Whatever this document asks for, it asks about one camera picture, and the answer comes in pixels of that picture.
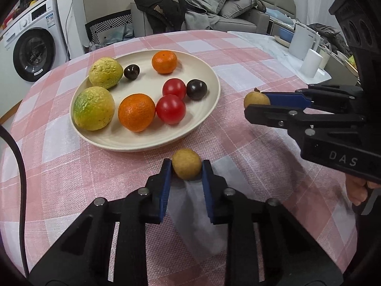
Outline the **person's right hand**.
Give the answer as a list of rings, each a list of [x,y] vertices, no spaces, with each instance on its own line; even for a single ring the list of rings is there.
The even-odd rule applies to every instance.
[[[348,199],[355,206],[359,206],[368,197],[367,189],[379,189],[380,184],[346,174],[346,191]]]

